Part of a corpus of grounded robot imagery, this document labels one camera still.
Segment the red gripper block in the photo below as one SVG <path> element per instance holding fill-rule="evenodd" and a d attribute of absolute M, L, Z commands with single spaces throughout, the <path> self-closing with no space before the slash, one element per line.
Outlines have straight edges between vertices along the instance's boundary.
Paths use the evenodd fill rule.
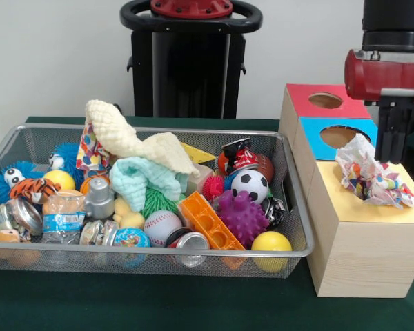
<path fill-rule="evenodd" d="M 344 65 L 344 83 L 352 99 L 379 101 L 382 96 L 400 97 L 400 90 L 411 91 L 409 97 L 414 98 L 414 63 L 363 59 L 358 52 L 350 50 Z M 398 99 L 393 108 L 387 100 L 378 105 L 375 158 L 380 162 L 400 163 L 414 120 L 413 100 Z"/>

